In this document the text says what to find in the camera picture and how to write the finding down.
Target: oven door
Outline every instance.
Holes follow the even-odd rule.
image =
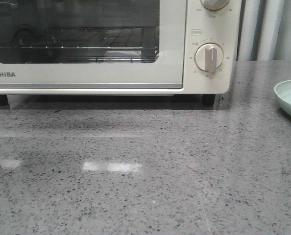
[[[180,89],[187,0],[0,0],[0,89]]]

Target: oven control panel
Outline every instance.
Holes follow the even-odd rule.
[[[189,0],[184,90],[222,94],[236,58],[241,0]]]

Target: toaster oven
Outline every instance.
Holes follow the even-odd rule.
[[[230,86],[242,0],[0,0],[8,94],[215,94]]]

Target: control knob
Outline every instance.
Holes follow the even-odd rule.
[[[201,0],[202,5],[212,11],[220,10],[229,0]]]
[[[208,43],[201,46],[195,54],[195,63],[199,69],[214,73],[222,64],[223,50],[216,44]]]

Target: toshiba logo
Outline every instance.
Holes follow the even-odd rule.
[[[0,72],[0,77],[16,77],[14,72]]]

